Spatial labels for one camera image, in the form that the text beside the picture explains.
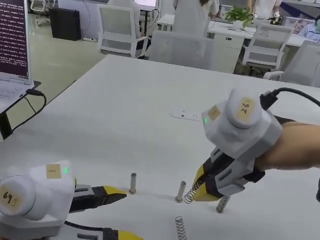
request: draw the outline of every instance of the laptop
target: laptop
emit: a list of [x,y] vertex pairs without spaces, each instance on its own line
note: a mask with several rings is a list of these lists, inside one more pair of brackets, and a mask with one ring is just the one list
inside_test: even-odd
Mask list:
[[0,113],[34,87],[30,76],[27,0],[0,0]]

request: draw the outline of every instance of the human hand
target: human hand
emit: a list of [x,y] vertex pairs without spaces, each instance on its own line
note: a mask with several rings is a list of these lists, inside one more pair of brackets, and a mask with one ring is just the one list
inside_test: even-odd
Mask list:
[[320,126],[299,122],[282,125],[275,145],[257,158],[255,166],[262,170],[301,170],[320,166]]
[[216,15],[213,15],[211,12],[209,12],[209,18],[211,20],[214,20],[216,18]]

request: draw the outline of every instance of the laptop screen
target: laptop screen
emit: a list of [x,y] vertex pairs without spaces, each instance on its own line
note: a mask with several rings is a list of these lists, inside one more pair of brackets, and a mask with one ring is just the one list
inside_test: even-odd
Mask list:
[[0,72],[29,78],[24,0],[0,0]]

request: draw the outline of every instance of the laptop keyboard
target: laptop keyboard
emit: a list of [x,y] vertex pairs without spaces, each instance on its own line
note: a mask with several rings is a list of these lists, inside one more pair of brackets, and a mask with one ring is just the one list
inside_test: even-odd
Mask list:
[[1,86],[0,85],[0,99],[10,99],[16,97],[21,91],[20,86]]

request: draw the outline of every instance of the label sticker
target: label sticker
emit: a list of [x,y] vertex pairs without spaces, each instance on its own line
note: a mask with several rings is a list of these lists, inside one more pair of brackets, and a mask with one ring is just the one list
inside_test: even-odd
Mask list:
[[6,185],[2,185],[0,187],[0,202],[11,212],[16,212],[19,209],[22,201],[22,196],[8,189]]
[[236,117],[244,122],[248,122],[255,105],[254,100],[249,97],[243,97],[236,111]]
[[208,112],[209,118],[214,121],[220,115],[220,110],[217,105],[214,105]]
[[46,178],[47,179],[60,179],[61,178],[60,164],[47,164],[46,165]]

